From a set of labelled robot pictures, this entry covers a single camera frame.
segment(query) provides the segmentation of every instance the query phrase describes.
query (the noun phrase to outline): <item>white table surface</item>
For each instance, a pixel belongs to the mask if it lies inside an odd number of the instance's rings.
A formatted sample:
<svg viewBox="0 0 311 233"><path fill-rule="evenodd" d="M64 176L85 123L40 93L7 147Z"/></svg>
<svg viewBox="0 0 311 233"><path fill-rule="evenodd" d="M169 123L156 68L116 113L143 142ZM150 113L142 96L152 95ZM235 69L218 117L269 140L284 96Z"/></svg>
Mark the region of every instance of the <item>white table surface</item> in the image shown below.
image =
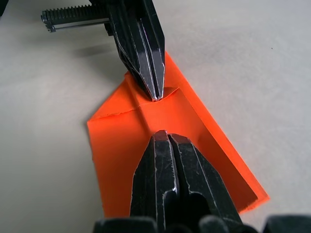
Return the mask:
<svg viewBox="0 0 311 233"><path fill-rule="evenodd" d="M48 33L10 0L0 19L0 232L87 233L102 207L86 121L126 69L103 25ZM311 2L155 0L166 49L271 200L311 211Z"/></svg>

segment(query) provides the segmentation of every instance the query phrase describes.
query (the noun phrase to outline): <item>orange paper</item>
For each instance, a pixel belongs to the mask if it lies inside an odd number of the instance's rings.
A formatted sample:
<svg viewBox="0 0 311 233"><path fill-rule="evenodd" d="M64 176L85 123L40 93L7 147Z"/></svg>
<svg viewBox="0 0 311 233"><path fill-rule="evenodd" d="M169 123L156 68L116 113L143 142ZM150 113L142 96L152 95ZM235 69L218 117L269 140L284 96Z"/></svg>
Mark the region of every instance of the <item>orange paper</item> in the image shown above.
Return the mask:
<svg viewBox="0 0 311 233"><path fill-rule="evenodd" d="M166 54L164 98L151 102L130 73L87 122L105 217L129 216L132 181L152 134L188 137L220 173L239 212L269 197Z"/></svg>

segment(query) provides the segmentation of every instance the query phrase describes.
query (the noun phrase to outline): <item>gray surface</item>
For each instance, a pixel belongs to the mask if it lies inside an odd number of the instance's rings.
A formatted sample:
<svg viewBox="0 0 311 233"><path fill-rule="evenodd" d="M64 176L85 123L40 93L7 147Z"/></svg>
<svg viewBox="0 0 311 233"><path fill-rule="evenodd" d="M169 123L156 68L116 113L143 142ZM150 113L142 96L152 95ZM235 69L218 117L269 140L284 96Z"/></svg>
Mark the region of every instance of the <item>gray surface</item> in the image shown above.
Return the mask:
<svg viewBox="0 0 311 233"><path fill-rule="evenodd" d="M123 79L103 26L49 34L45 8L0 19L0 232L91 232L102 216L86 120ZM166 48L271 200L243 214L311 211L311 2L155 0Z"/></svg>

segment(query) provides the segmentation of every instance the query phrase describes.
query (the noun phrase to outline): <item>folded orange paper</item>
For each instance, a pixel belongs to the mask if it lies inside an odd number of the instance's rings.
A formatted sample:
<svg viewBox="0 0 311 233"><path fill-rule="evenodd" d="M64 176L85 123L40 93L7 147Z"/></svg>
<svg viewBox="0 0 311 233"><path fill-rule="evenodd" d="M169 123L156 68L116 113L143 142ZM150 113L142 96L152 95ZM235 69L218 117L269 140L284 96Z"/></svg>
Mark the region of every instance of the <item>folded orange paper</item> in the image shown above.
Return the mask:
<svg viewBox="0 0 311 233"><path fill-rule="evenodd" d="M170 56L164 98L151 102L130 73L87 122L105 217L129 216L135 169L152 134L188 137L220 173L239 212L269 199Z"/></svg>

